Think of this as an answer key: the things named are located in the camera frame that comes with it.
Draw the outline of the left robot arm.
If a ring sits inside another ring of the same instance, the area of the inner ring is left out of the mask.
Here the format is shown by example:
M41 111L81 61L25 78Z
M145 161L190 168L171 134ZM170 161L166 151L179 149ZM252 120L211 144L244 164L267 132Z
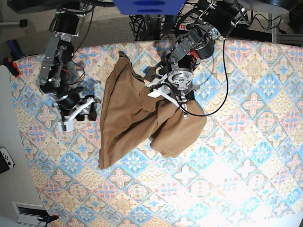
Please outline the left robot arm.
M150 97L163 96L189 116L203 118L203 114L187 110L187 101L193 99L193 71L197 60L212 56L214 44L220 37L226 38L241 19L245 8L236 0L200 0L186 14L169 14L177 3L186 5L186 0L123 0L113 2L92 1L92 6L117 6L121 12L131 10L129 15L137 41L157 39L161 35L175 34L166 56L166 73L153 85Z

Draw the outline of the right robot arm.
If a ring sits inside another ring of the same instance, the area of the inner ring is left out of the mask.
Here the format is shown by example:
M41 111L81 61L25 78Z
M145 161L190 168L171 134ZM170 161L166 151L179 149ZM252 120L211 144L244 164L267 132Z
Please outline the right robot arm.
M52 108L60 118L60 132L72 131L75 120L95 121L97 118L95 106L100 100L94 95L81 97L84 88L76 87L68 70L76 52L72 38L79 35L81 24L90 11L87 6L74 10L58 9L49 26L53 36L47 44L36 84L42 93L53 98Z

